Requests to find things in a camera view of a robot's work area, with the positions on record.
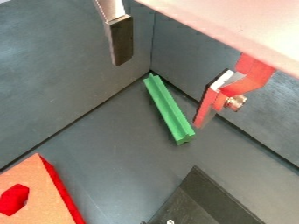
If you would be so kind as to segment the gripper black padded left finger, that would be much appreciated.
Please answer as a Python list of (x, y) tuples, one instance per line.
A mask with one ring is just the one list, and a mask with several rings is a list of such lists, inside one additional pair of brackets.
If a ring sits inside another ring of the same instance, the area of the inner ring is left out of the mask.
[(127, 14), (122, 0), (92, 0), (103, 19), (112, 63), (116, 67), (134, 56), (134, 18)]

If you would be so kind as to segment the gripper red bracket right finger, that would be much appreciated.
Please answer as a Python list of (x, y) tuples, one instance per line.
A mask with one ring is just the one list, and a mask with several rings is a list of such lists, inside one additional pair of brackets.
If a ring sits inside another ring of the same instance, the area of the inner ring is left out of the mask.
[(244, 93), (262, 88), (274, 72), (270, 65), (242, 53), (235, 71), (224, 70), (206, 87), (194, 126), (202, 128), (211, 113), (222, 111), (223, 108), (238, 111), (247, 100)]

